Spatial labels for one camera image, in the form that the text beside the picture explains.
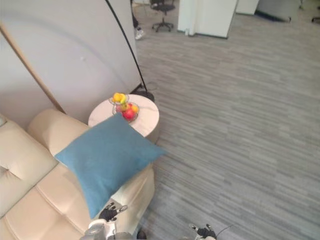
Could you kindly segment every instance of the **orange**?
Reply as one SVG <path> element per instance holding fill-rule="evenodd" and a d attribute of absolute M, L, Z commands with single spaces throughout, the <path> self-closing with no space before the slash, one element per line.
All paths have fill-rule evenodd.
<path fill-rule="evenodd" d="M 132 105 L 131 109 L 132 111 L 134 111 L 135 114 L 139 111 L 139 107 L 136 105 Z"/>

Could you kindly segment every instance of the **office chair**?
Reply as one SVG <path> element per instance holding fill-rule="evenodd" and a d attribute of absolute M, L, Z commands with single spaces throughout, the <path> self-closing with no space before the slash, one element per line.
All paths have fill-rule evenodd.
<path fill-rule="evenodd" d="M 311 22 L 316 22 L 316 21 L 320 21 L 320 16 L 315 16 L 314 18 L 312 18 Z"/>
<path fill-rule="evenodd" d="M 161 27 L 167 27 L 169 29 L 169 32 L 171 32 L 171 29 L 174 28 L 174 25 L 172 23 L 169 22 L 165 22 L 165 16 L 167 15 L 167 12 L 175 9 L 175 5 L 174 5 L 174 1 L 172 0 L 171 4 L 166 4 L 165 0 L 150 0 L 150 7 L 152 10 L 155 11 L 160 11 L 163 12 L 163 16 L 162 16 L 162 22 L 160 23 L 155 23 L 152 25 L 152 29 L 154 29 L 156 26 L 157 28 L 155 29 L 156 32 L 159 31 L 159 28 Z"/>

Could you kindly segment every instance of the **floor lamp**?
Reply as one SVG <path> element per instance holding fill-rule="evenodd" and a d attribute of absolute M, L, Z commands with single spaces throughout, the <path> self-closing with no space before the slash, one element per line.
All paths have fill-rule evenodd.
<path fill-rule="evenodd" d="M 142 87 L 142 86 L 143 86 L 144 91 L 134 90 L 134 91 L 133 91 L 133 94 L 137 94 L 137 95 L 144 96 L 144 97 L 146 97 L 146 98 L 148 98 L 148 99 L 150 99 L 151 101 L 154 102 L 154 101 L 155 101 L 155 96 L 154 96 L 151 92 L 149 92 L 148 89 L 147 89 L 147 86 L 146 86 L 144 77 L 142 76 L 142 73 L 141 73 L 140 67 L 139 67 L 139 65 L 138 65 L 136 56 L 135 56 L 135 54 L 134 54 L 134 51 L 132 50 L 132 47 L 131 47 L 130 42 L 129 42 L 128 38 L 127 38 L 127 35 L 126 35 L 125 31 L 124 31 L 124 28 L 122 27 L 122 25 L 121 25 L 121 23 L 120 23 L 117 15 L 116 15 L 116 13 L 115 13 L 113 7 L 111 6 L 109 0 L 105 0 L 105 2 L 106 2 L 106 4 L 108 5 L 109 9 L 111 10 L 111 12 L 112 12 L 112 14 L 113 14 L 116 22 L 118 23 L 119 28 L 121 29 L 121 32 L 122 32 L 122 34 L 123 34 L 123 37 L 124 37 L 124 39 L 125 39 L 125 41 L 126 41 L 126 44 L 128 45 L 128 47 L 129 47 L 129 49 L 130 49 L 130 52 L 131 52 L 131 55 L 132 55 L 132 57 L 133 57 L 134 63 L 135 63 L 135 65 L 136 65 L 136 68 L 138 69 L 138 72 L 139 72 L 139 75 L 140 75 L 140 78 L 141 78 L 142 85 L 140 84 L 139 87 Z"/>

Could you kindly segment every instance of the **sofa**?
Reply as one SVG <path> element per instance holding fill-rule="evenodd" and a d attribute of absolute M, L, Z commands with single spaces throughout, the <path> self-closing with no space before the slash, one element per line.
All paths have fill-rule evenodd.
<path fill-rule="evenodd" d="M 84 235 L 92 219 L 80 184 L 53 156 L 88 128 L 54 109 L 39 113 L 27 131 L 10 119 L 0 126 L 1 240 L 77 240 Z M 108 203 L 128 205 L 117 216 L 117 232 L 135 231 L 154 191 L 149 165 L 111 197 Z"/>

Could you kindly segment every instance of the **sofa armrest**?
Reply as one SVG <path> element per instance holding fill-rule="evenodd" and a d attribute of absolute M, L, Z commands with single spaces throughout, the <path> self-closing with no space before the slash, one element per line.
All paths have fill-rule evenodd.
<path fill-rule="evenodd" d="M 54 156 L 88 128 L 58 110 L 46 109 L 31 121 L 27 132 Z"/>

